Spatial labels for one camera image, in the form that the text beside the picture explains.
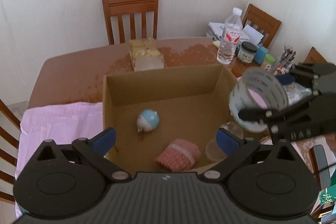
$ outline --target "blue box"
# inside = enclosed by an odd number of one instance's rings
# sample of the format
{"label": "blue box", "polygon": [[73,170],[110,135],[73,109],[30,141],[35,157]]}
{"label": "blue box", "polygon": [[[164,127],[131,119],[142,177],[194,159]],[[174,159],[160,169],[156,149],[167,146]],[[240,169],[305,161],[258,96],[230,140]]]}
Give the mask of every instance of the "blue box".
{"label": "blue box", "polygon": [[268,54],[268,49],[266,49],[262,44],[258,44],[257,48],[258,50],[253,60],[261,65],[261,63],[264,61],[265,55]]}

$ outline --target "open cardboard box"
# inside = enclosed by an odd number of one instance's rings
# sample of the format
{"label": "open cardboard box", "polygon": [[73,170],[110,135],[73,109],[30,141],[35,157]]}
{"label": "open cardboard box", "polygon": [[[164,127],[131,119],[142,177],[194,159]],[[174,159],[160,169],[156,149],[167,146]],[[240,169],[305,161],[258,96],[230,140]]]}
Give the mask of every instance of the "open cardboard box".
{"label": "open cardboard box", "polygon": [[[193,168],[211,167],[205,147],[221,124],[232,121],[228,98],[236,78],[224,66],[198,65],[128,72],[104,77],[104,128],[117,132],[116,145],[106,158],[134,174],[159,172],[154,159],[176,138],[198,145],[202,153]],[[137,132],[137,117],[144,109],[157,111],[159,126],[149,133]],[[244,137],[264,134],[245,131]]]}

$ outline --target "pink towel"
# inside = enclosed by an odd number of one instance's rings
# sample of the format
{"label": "pink towel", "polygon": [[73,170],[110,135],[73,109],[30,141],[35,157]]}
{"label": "pink towel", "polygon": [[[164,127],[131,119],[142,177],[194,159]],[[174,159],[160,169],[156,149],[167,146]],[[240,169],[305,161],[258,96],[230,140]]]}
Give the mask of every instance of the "pink towel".
{"label": "pink towel", "polygon": [[181,172],[189,170],[200,156],[197,145],[183,139],[176,139],[155,161],[172,172]]}
{"label": "pink towel", "polygon": [[[80,137],[90,139],[102,130],[102,103],[79,102],[28,109],[21,121],[15,178],[45,139],[69,144]],[[21,216],[17,205],[16,216]]]}

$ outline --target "red and white label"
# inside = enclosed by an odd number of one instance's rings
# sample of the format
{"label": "red and white label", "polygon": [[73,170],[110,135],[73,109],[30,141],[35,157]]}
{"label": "red and white label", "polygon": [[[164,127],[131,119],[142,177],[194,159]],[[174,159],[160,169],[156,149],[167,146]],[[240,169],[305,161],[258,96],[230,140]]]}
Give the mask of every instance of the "red and white label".
{"label": "red and white label", "polygon": [[239,31],[226,31],[224,34],[224,39],[229,42],[237,43],[240,37]]}

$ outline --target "green lid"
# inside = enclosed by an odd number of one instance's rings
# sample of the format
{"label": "green lid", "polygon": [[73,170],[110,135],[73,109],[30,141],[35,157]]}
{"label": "green lid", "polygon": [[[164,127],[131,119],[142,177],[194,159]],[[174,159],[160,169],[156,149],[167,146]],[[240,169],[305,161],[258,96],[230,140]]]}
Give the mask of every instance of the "green lid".
{"label": "green lid", "polygon": [[275,62],[275,59],[273,56],[271,56],[270,54],[266,54],[265,55],[265,58],[264,58],[264,62],[270,64],[270,65],[273,65],[274,62]]}

